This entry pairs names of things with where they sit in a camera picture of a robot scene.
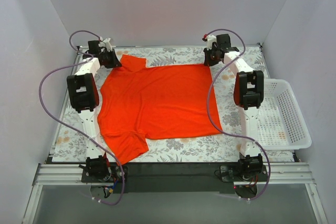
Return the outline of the orange t shirt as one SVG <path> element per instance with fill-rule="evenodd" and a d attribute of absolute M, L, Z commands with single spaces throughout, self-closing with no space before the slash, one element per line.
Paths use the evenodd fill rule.
<path fill-rule="evenodd" d="M 218 134 L 212 75 L 201 63 L 147 67 L 146 59 L 121 57 L 100 92 L 100 133 L 121 164 L 148 151 L 147 140 Z"/>

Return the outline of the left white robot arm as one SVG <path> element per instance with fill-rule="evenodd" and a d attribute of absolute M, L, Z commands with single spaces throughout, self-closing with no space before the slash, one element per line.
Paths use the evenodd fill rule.
<path fill-rule="evenodd" d="M 89 62 L 82 64 L 75 74 L 67 77 L 67 86 L 70 104 L 79 113 L 84 133 L 89 136 L 86 165 L 82 169 L 85 175 L 100 182 L 108 182 L 111 179 L 112 170 L 106 152 L 97 146 L 100 137 L 97 107 L 100 100 L 94 76 L 102 66 L 117 68 L 121 63 L 109 39 L 91 40 L 88 42 L 88 47 L 82 59 Z"/>

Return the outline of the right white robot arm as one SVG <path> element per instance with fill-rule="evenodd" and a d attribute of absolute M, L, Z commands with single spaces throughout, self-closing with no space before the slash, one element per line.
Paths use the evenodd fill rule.
<path fill-rule="evenodd" d="M 240 149 L 242 158 L 238 160 L 234 174 L 246 181 L 252 178 L 256 179 L 258 174 L 263 171 L 262 153 L 265 152 L 256 141 L 258 112 L 264 100 L 264 73 L 253 69 L 242 59 L 246 46 L 243 45 L 242 51 L 239 51 L 237 47 L 233 47 L 229 34 L 215 36 L 212 33 L 208 33 L 204 35 L 202 40 L 206 42 L 206 47 L 203 50 L 205 56 L 204 65 L 211 67 L 220 62 L 224 64 L 224 67 L 213 78 L 208 91 L 206 100 L 208 118 L 220 133 L 240 138 L 243 141 Z M 233 99 L 235 105 L 238 106 L 242 135 L 225 133 L 216 125 L 210 113 L 209 100 L 214 83 L 227 68 L 235 75 Z"/>

